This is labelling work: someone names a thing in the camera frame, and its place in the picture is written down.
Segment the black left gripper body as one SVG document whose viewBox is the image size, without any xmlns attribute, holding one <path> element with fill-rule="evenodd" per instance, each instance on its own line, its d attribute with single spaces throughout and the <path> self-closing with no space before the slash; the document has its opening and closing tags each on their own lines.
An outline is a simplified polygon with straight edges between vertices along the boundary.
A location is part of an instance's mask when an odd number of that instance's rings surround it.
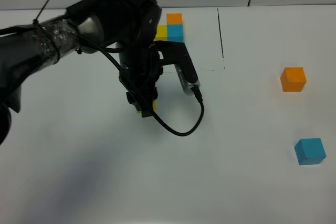
<svg viewBox="0 0 336 224">
<path fill-rule="evenodd" d="M 141 108 L 141 102 L 158 98 L 156 82 L 163 73 L 159 66 L 160 55 L 154 48 L 154 41 L 138 43 L 119 53 L 119 60 L 126 76 L 120 81 L 126 87 Z"/>
</svg>

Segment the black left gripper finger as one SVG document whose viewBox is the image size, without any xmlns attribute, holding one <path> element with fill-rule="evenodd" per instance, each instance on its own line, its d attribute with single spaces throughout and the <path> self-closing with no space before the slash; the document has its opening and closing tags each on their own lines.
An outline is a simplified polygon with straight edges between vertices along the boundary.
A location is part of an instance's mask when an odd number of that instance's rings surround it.
<svg viewBox="0 0 336 224">
<path fill-rule="evenodd" d="M 151 117 L 153 112 L 153 103 L 152 99 L 141 102 L 141 115 L 143 118 Z"/>
<path fill-rule="evenodd" d="M 126 92 L 126 95 L 127 95 L 127 101 L 128 101 L 128 103 L 131 104 L 131 105 L 133 105 L 135 107 L 135 109 L 137 111 L 139 111 L 139 105 L 136 102 L 136 100 L 134 99 L 134 97 L 132 96 L 132 93 Z"/>
</svg>

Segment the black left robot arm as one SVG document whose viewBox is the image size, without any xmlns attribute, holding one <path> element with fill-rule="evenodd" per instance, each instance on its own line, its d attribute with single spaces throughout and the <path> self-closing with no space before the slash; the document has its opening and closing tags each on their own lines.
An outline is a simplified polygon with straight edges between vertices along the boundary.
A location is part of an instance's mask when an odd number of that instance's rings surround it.
<svg viewBox="0 0 336 224">
<path fill-rule="evenodd" d="M 161 16 L 156 0 L 81 0 L 58 17 L 1 30 L 1 140 L 21 109 L 21 85 L 73 51 L 118 53 L 121 81 L 142 84 L 151 70 L 149 47 Z"/>
</svg>

